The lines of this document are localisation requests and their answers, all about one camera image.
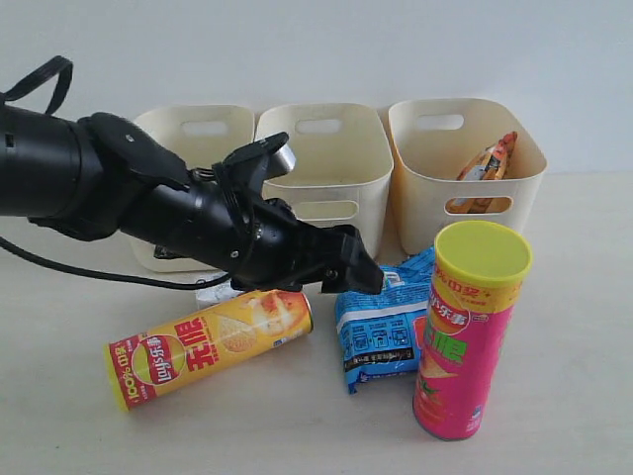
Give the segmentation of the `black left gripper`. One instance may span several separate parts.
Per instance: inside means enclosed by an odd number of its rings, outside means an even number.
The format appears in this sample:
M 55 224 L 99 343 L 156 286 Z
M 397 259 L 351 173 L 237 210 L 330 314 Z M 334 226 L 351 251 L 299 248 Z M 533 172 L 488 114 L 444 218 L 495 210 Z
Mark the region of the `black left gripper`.
M 227 264 L 218 283 L 239 291 L 299 292 L 318 283 L 324 294 L 381 292 L 383 270 L 354 226 L 315 227 L 297 219 L 280 199 L 227 195 L 222 203 Z

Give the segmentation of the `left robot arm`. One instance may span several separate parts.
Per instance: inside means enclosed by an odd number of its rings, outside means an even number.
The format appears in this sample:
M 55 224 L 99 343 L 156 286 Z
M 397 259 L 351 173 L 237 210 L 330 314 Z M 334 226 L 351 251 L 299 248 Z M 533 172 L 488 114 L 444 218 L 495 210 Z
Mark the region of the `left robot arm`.
M 132 122 L 1 109 L 1 213 L 81 241 L 124 233 L 212 266 L 236 290 L 377 294 L 384 274 L 351 225 L 318 228 L 262 195 L 292 170 L 289 137 L 189 168 Z

